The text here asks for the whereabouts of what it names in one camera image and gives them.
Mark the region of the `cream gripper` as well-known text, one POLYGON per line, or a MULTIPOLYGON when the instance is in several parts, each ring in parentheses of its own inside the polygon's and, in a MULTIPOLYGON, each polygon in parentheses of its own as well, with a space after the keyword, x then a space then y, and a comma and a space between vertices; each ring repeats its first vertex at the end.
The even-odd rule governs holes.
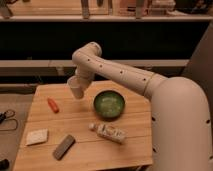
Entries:
POLYGON ((88 70, 77 68, 75 71, 75 76, 77 77, 77 81, 80 84, 80 87, 83 90, 86 90, 93 82, 95 74, 88 70))

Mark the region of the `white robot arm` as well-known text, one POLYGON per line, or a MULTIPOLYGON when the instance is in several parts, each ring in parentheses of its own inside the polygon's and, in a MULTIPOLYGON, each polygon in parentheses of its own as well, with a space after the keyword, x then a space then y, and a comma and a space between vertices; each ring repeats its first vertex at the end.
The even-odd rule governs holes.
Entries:
POLYGON ((147 171, 213 171, 211 114, 203 89, 185 77, 105 60, 90 42, 72 54, 75 77, 85 90, 98 74, 150 100, 153 164, 147 171))

